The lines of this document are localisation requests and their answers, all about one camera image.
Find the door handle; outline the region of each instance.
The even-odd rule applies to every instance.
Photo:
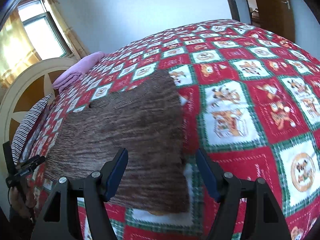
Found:
[[[290,10],[291,8],[290,8],[290,3],[289,3],[289,1],[287,0],[287,1],[285,1],[285,2],[283,2],[283,3],[285,3],[286,5],[287,5],[287,7],[288,7],[288,9]]]

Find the wooden headboard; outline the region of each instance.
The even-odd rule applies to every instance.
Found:
[[[40,61],[22,72],[9,87],[0,105],[0,171],[7,176],[2,144],[12,141],[26,112],[41,98],[50,93],[51,104],[58,94],[52,83],[65,70],[74,65],[76,59],[51,58]]]

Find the checkered quilt pattern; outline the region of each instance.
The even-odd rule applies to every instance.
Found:
[[[209,233],[219,205],[197,169],[199,147],[239,178],[263,177],[292,239],[304,237],[320,215],[320,62],[252,25],[185,25],[111,53],[56,98],[31,156],[48,153],[68,113],[111,92],[134,89],[157,68],[168,70],[180,94],[190,210],[159,215],[106,203],[118,239],[194,240]],[[37,214],[53,187],[44,169],[39,166],[31,178]],[[240,238],[245,205],[241,200],[233,240]],[[91,239],[81,199],[79,212],[84,238]]]

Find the curtain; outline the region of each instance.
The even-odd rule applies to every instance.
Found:
[[[63,39],[66,41],[76,59],[80,60],[81,58],[87,56],[88,53],[85,51],[81,42],[76,38],[75,33],[67,26],[66,22],[61,17],[61,14],[56,6],[57,3],[59,3],[57,0],[44,0],[44,6],[47,11],[51,13],[57,28],[63,36]]]
[[[0,94],[21,72],[40,60],[16,8],[0,31]]]

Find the metal screw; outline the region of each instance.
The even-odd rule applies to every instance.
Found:
[[[59,182],[60,183],[65,183],[67,181],[67,178],[66,177],[62,177],[59,179]]]
[[[224,176],[225,176],[226,178],[229,178],[229,179],[233,177],[233,175],[232,175],[231,172],[225,172],[225,173],[224,173]]]
[[[91,176],[92,176],[93,178],[97,178],[97,177],[100,176],[100,172],[99,172],[99,171],[94,171],[93,173],[91,173]]]
[[[264,180],[264,178],[258,178],[258,183],[260,184],[264,184],[266,181]]]

